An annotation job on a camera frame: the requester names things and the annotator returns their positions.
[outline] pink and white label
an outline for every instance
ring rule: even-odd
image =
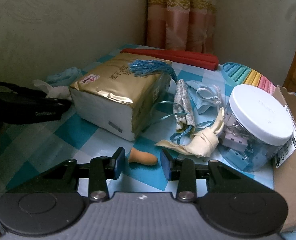
[[[88,84],[90,82],[94,82],[95,80],[97,80],[98,78],[100,78],[99,75],[89,75],[85,78],[83,78],[82,80],[79,81],[80,84]]]

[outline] silver bolt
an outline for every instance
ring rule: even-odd
[[[188,202],[195,198],[195,194],[191,191],[182,191],[178,194],[179,200]]]
[[[102,191],[102,190],[96,190],[94,192],[90,193],[90,197],[94,200],[94,201],[99,201],[104,199],[107,196],[106,192]]]

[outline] black circular cover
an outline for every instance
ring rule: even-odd
[[[272,193],[207,193],[197,199],[201,215],[214,228],[236,237],[268,236],[288,215],[284,198]]]
[[[0,222],[23,236],[44,236],[69,226],[84,210],[78,193],[6,193],[0,198]]]

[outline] checkered tablecloth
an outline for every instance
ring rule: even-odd
[[[83,69],[83,73],[99,64],[113,58],[124,48],[149,48],[137,45],[125,45],[110,54],[101,57]],[[202,68],[173,63],[178,79],[185,81],[197,80],[205,85],[215,84],[221,88],[224,103],[227,102],[232,87],[226,84],[220,71],[210,71]],[[175,84],[171,84],[164,100],[173,100]],[[217,109],[209,109],[205,114],[198,115],[193,104],[196,123],[213,120]],[[154,118],[160,118],[173,112],[172,105],[160,105],[154,113]],[[11,125],[0,137],[0,194],[31,179],[47,169],[74,158],[78,163],[88,163],[98,156],[112,156],[118,147],[123,147],[126,154],[132,147],[156,155],[159,158],[160,148],[154,144],[162,139],[169,139],[175,131],[175,119],[168,118],[152,125],[135,142],[126,141],[90,122],[81,119],[72,106],[60,121],[35,123],[30,125]],[[195,163],[206,164],[208,159],[189,157]],[[228,164],[217,150],[212,154],[217,159]],[[273,171],[270,164],[260,171],[246,173],[247,176],[273,188]],[[108,181],[110,195],[115,191],[125,192],[176,192],[178,182],[168,182],[165,179],[159,163],[156,166],[143,166],[126,162],[125,168],[118,180]],[[88,180],[80,181],[79,193],[88,194]],[[204,180],[197,180],[197,195],[207,192]],[[284,234],[288,240],[296,240],[296,233]]]

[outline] wall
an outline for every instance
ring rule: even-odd
[[[147,0],[0,0],[0,81],[83,68],[125,43],[144,43]]]
[[[242,63],[282,85],[295,49],[296,0],[217,0],[220,63]]]

